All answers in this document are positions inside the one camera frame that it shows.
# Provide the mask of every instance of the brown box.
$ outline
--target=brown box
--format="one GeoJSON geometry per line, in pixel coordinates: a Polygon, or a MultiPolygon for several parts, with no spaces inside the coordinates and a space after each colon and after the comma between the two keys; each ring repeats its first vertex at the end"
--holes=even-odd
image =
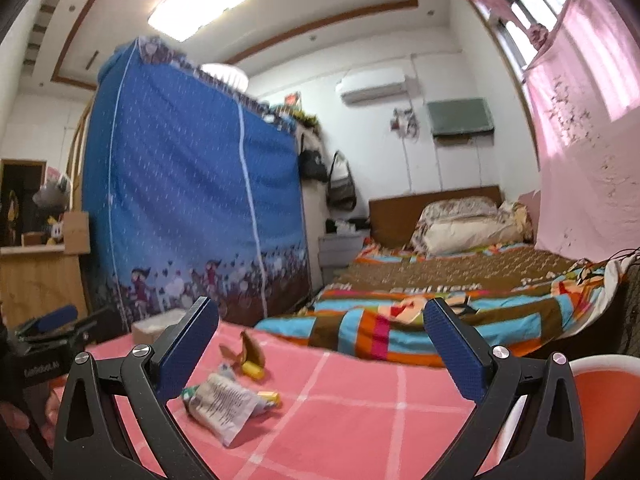
{"type": "Polygon", "coordinates": [[[164,332],[168,326],[180,323],[182,316],[186,313],[186,310],[175,308],[168,310],[157,316],[150,317],[149,319],[143,319],[134,323],[131,327],[131,333],[133,335],[133,342],[136,345],[147,344],[151,345],[156,342],[156,339],[160,337],[160,334],[164,332]]]}
{"type": "Polygon", "coordinates": [[[22,246],[30,247],[33,245],[42,245],[44,242],[43,232],[30,232],[22,234],[22,246]]]}
{"type": "Polygon", "coordinates": [[[62,223],[62,237],[65,254],[89,254],[89,213],[69,211],[65,213],[62,223]]]}

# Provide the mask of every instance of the rectangular ceiling light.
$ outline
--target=rectangular ceiling light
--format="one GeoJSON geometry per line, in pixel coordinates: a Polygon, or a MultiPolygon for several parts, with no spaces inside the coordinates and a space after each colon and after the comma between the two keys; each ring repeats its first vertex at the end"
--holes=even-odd
{"type": "Polygon", "coordinates": [[[185,41],[201,27],[245,0],[164,0],[149,18],[149,25],[174,40],[185,41]]]}

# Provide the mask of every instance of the blue wardrobe cover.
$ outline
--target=blue wardrobe cover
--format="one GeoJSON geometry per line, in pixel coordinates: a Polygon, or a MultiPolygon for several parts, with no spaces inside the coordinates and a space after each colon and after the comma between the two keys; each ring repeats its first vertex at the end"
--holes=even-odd
{"type": "Polygon", "coordinates": [[[252,325],[306,298],[294,136],[157,41],[98,79],[82,172],[92,306],[116,304],[129,328],[209,296],[252,325]]]}

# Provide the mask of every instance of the person's hand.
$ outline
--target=person's hand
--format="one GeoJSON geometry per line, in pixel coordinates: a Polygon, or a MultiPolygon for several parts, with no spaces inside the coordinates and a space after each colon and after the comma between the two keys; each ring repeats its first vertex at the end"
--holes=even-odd
{"type": "MultiPolygon", "coordinates": [[[[47,421],[40,427],[40,433],[50,448],[56,438],[56,424],[58,423],[58,412],[60,410],[60,401],[55,392],[51,392],[49,399],[44,408],[47,421]]],[[[8,402],[0,402],[0,415],[4,419],[4,423],[12,430],[28,430],[29,417],[27,417],[18,408],[8,402]]]]}

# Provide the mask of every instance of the metal screw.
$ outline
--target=metal screw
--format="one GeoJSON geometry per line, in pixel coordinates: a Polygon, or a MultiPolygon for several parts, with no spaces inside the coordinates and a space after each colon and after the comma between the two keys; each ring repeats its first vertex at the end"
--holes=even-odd
{"type": "Polygon", "coordinates": [[[506,359],[509,357],[509,351],[504,346],[496,346],[494,347],[494,355],[498,359],[506,359]]]}
{"type": "Polygon", "coordinates": [[[565,357],[564,354],[561,354],[560,352],[556,352],[554,354],[554,361],[559,365],[565,365],[566,364],[566,357],[565,357]]]}
{"type": "Polygon", "coordinates": [[[136,345],[133,347],[131,353],[136,357],[144,357],[149,353],[150,347],[149,345],[136,345]]]}
{"type": "Polygon", "coordinates": [[[80,352],[76,358],[76,364],[83,365],[85,362],[89,360],[89,354],[87,352],[80,352]]]}

